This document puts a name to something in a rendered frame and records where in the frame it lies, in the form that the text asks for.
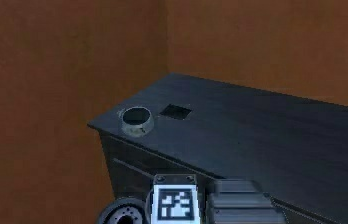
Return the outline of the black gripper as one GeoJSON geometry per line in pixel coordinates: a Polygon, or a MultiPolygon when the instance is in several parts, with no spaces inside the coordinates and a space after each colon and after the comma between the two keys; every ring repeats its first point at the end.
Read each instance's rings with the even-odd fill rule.
{"type": "Polygon", "coordinates": [[[144,206],[134,197],[118,198],[100,212],[97,224],[148,224],[144,206]]]}

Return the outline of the gray metallic alarm clock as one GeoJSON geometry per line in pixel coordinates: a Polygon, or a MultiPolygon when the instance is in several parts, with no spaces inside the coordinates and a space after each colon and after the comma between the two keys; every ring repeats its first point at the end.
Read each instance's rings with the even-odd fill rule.
{"type": "Polygon", "coordinates": [[[154,128],[152,112],[143,106],[124,108],[119,113],[119,120],[121,131],[134,138],[143,137],[154,128]]]}

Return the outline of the black flat square object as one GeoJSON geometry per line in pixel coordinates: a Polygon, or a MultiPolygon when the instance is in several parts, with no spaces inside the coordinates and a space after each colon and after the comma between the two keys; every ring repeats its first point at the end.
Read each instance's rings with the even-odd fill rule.
{"type": "Polygon", "coordinates": [[[173,119],[184,120],[191,112],[191,109],[169,104],[160,112],[160,114],[173,119]]]}

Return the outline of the dark wooden dresser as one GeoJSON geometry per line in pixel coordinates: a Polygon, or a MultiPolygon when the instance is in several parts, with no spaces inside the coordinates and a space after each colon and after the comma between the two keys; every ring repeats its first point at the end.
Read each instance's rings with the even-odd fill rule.
{"type": "Polygon", "coordinates": [[[290,224],[348,224],[348,106],[171,73],[95,117],[116,197],[145,198],[158,173],[254,180],[290,224]],[[169,104],[191,109],[162,116],[169,104]],[[120,129],[124,108],[154,118],[147,135],[120,129]]]}

